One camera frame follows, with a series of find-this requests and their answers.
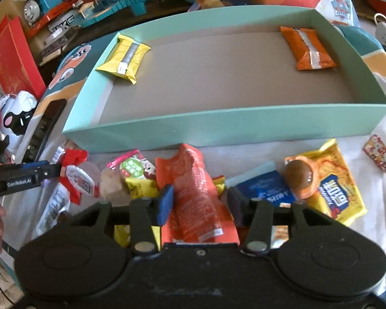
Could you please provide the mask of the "yellow green candy bar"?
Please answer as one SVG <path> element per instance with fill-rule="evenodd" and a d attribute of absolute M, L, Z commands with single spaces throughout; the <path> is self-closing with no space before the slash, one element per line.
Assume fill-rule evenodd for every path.
<path fill-rule="evenodd" d="M 136 198 L 157 198 L 159 188 L 155 180 L 150 179 L 125 179 L 132 200 Z M 126 248 L 130 245 L 130 226 L 116 225 L 114 227 L 113 238 L 120 246 Z"/>

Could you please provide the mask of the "blue silver snack packet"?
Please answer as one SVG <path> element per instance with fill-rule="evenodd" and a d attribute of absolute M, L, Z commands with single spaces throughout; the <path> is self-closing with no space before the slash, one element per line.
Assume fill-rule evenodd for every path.
<path fill-rule="evenodd" d="M 277 207 L 296 201 L 294 193 L 277 171 L 274 162 L 264 163 L 243 174 L 228 178 L 225 185 L 227 188 L 238 188 L 248 200 L 266 200 Z"/>

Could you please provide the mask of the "clear rice cake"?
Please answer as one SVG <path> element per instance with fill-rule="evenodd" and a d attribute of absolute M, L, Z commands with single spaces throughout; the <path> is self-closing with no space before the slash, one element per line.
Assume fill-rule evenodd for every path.
<path fill-rule="evenodd" d="M 127 206 L 131 201 L 127 186 L 118 169 L 103 169 L 99 188 L 100 197 L 116 207 Z"/>

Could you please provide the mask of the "pink green candy packet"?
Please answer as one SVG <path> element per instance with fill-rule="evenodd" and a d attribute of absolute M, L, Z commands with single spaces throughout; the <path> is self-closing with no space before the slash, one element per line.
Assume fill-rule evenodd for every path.
<path fill-rule="evenodd" d="M 128 151 L 107 164 L 109 169 L 117 169 L 123 179 L 156 180 L 156 167 L 138 150 Z"/>

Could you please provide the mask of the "orange-red snack pouch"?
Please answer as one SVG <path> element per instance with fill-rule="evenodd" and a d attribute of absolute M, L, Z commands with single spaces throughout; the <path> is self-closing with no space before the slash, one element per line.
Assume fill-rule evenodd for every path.
<path fill-rule="evenodd" d="M 173 238 L 185 243 L 240 243 L 198 149 L 182 144 L 174 157 L 157 158 L 156 179 L 160 188 L 174 187 Z"/>

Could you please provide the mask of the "red square snack packet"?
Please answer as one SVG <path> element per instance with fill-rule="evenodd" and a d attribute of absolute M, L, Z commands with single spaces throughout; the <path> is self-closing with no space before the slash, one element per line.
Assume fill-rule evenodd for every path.
<path fill-rule="evenodd" d="M 78 166 L 87 161 L 88 152 L 81 149 L 66 149 L 61 158 L 59 182 L 67 189 L 70 202 L 76 205 L 81 203 L 83 188 L 83 170 Z"/>

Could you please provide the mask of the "yellow orange chip packet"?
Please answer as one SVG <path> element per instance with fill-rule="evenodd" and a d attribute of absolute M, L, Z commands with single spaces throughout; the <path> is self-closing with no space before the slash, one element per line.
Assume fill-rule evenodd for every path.
<path fill-rule="evenodd" d="M 305 201 L 310 207 L 349 226 L 365 215 L 361 193 L 335 139 L 327 141 L 318 150 L 295 156 L 306 156 L 319 166 L 319 187 Z"/>

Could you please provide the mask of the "yellow wafer snack pack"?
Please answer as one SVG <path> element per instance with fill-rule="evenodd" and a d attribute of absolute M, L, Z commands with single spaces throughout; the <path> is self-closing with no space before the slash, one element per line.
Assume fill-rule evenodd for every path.
<path fill-rule="evenodd" d="M 114 49 L 107 60 L 97 66 L 96 70 L 114 75 L 136 84 L 136 74 L 145 54 L 151 47 L 134 40 L 129 36 L 119 34 Z"/>

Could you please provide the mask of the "orange wafer snack pack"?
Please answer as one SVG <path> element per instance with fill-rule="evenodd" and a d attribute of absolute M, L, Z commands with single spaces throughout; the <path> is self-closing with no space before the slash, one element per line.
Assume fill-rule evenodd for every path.
<path fill-rule="evenodd" d="M 284 26 L 281 26 L 280 30 L 296 59 L 298 71 L 314 71 L 337 66 L 319 40 L 316 30 Z"/>

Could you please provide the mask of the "cow plush toy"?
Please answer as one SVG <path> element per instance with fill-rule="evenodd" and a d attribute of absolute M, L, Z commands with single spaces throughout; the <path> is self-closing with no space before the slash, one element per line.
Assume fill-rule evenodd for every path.
<path fill-rule="evenodd" d="M 37 99 L 27 91 L 0 98 L 0 141 L 9 138 L 7 153 L 16 153 L 36 107 Z"/>

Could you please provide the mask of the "black smartphone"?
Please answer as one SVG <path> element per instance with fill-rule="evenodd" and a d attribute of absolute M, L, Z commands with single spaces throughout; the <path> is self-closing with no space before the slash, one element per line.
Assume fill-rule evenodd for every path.
<path fill-rule="evenodd" d="M 66 99 L 53 100 L 49 103 L 30 138 L 27 149 L 23 155 L 23 163 L 37 162 L 39 160 L 66 104 Z"/>

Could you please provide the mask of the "red gift box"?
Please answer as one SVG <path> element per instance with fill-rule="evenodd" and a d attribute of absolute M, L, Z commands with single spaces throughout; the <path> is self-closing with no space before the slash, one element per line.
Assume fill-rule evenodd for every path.
<path fill-rule="evenodd" d="M 27 91 L 38 100 L 47 90 L 19 17 L 5 16 L 0 23 L 0 85 L 6 94 Z"/>

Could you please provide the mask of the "red patterned candy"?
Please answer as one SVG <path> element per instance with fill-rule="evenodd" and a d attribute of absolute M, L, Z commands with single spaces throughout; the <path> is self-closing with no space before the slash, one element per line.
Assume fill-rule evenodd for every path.
<path fill-rule="evenodd" d="M 363 150 L 386 174 L 386 145 L 383 140 L 377 134 L 373 134 L 363 145 Z"/>

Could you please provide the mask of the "mint green cardboard box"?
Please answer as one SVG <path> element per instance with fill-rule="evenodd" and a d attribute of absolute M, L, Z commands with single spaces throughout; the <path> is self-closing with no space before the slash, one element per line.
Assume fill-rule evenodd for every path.
<path fill-rule="evenodd" d="M 337 66 L 298 71 L 281 26 L 316 30 Z M 94 68 L 63 129 L 90 152 L 366 135 L 386 114 L 372 71 L 313 9 L 208 9 L 123 34 L 151 47 L 136 84 Z"/>

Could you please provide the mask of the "Thomas train toy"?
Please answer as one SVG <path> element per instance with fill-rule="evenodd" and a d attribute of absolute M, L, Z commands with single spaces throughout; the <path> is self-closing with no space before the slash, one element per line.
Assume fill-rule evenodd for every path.
<path fill-rule="evenodd" d="M 59 6 L 63 0 L 27 0 L 23 15 L 30 27 L 42 19 L 51 9 Z"/>

